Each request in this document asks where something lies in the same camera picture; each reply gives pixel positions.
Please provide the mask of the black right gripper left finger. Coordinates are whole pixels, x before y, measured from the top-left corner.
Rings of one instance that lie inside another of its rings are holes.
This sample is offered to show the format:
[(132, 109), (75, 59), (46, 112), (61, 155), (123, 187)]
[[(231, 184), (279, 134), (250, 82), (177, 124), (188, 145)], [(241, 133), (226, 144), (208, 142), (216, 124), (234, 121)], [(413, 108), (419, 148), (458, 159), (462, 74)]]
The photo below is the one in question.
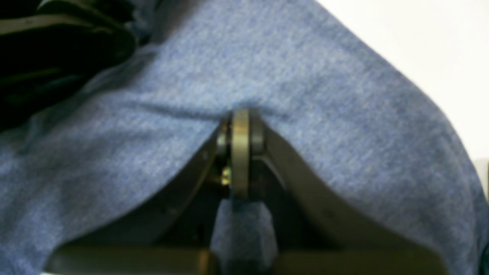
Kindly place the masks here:
[(231, 119), (156, 195), (126, 215), (68, 242), (49, 258), (57, 275), (220, 275), (210, 250), (222, 199), (230, 194), (227, 167)]

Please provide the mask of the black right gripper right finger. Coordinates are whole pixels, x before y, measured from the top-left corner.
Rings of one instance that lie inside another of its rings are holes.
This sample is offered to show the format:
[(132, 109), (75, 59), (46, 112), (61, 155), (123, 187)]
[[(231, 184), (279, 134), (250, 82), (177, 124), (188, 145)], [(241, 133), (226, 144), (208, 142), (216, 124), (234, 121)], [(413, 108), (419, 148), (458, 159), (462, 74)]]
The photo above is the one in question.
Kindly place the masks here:
[(275, 275), (446, 275), (430, 249), (365, 216), (249, 109), (231, 116), (231, 199), (270, 212)]

